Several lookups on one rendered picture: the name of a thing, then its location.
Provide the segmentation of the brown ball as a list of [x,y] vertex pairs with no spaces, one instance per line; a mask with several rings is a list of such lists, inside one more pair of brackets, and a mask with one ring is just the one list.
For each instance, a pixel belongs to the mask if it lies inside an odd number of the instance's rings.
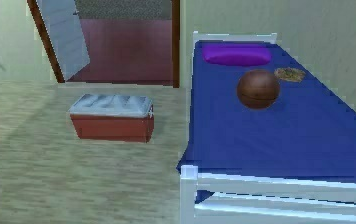
[[280,94],[276,76],[268,70],[254,69],[245,72],[238,81],[236,94],[239,101],[250,109],[270,107]]

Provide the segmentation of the red box with grey lid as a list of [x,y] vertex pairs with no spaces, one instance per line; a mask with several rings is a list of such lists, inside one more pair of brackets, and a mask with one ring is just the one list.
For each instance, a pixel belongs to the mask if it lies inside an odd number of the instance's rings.
[[80,139],[149,142],[153,102],[147,96],[84,94],[69,109]]

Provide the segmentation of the purple pillow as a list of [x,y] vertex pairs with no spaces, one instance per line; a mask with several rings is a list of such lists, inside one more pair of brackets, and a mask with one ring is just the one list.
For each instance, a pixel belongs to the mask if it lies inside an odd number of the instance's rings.
[[225,66],[261,66],[268,64],[269,49],[258,44],[204,44],[203,59],[211,64]]

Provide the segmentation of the white bed with blue cover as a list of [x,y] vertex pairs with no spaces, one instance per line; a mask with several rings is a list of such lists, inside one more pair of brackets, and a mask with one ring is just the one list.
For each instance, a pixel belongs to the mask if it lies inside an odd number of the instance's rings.
[[265,69],[298,68],[276,34],[193,34],[189,141],[177,165],[180,224],[356,224],[356,112],[312,74],[251,110],[245,68],[210,64],[206,44],[257,43]]

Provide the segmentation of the small olive brown flat thing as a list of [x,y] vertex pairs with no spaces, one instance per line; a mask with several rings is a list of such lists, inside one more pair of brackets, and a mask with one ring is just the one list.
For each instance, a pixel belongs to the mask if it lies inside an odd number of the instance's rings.
[[301,82],[306,73],[303,70],[296,68],[277,68],[274,71],[274,75],[281,80],[289,81],[289,82]]

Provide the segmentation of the pale blue room door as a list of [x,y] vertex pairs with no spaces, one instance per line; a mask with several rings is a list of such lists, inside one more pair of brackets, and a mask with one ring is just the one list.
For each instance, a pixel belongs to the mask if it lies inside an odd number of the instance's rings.
[[75,0],[36,0],[65,81],[90,63]]

